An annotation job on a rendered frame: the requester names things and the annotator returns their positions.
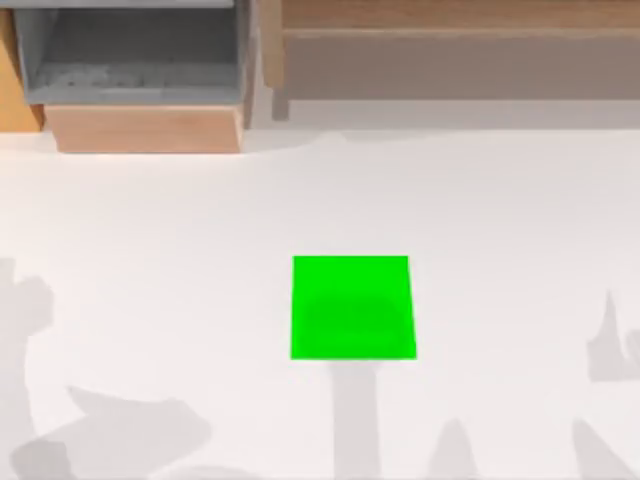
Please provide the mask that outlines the pale wooden drawer front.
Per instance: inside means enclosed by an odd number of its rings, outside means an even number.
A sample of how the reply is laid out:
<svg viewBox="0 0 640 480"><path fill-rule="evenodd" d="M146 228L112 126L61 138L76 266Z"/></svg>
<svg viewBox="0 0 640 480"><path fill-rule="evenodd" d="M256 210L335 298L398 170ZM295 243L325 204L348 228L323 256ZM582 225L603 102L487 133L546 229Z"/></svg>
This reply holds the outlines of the pale wooden drawer front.
<svg viewBox="0 0 640 480"><path fill-rule="evenodd" d="M47 105L64 153L233 154L245 130L240 105Z"/></svg>

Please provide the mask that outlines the wooden open shelf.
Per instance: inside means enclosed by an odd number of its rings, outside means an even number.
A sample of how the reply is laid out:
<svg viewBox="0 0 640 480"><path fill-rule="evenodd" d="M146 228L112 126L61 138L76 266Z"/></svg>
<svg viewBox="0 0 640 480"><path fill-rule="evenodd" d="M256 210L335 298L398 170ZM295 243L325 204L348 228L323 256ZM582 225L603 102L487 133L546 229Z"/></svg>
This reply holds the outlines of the wooden open shelf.
<svg viewBox="0 0 640 480"><path fill-rule="evenodd" d="M640 99L640 0L256 0L265 84L305 101Z"/></svg>

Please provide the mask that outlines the flat green square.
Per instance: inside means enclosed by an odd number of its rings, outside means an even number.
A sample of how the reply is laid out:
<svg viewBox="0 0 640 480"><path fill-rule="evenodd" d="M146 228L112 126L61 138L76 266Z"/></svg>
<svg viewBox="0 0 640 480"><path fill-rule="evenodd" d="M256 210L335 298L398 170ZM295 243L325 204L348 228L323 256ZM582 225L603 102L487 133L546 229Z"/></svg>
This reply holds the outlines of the flat green square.
<svg viewBox="0 0 640 480"><path fill-rule="evenodd" d="M294 256L290 358L415 360L409 257Z"/></svg>

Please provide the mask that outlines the orange wooden cupboard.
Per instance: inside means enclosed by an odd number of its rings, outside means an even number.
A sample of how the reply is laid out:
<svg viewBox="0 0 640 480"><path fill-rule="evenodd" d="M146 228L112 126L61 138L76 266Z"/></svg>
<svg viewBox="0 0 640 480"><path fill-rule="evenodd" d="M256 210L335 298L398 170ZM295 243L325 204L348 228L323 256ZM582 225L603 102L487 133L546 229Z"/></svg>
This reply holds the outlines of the orange wooden cupboard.
<svg viewBox="0 0 640 480"><path fill-rule="evenodd" d="M13 13L0 8L0 133L37 133L44 120L42 106L24 99Z"/></svg>

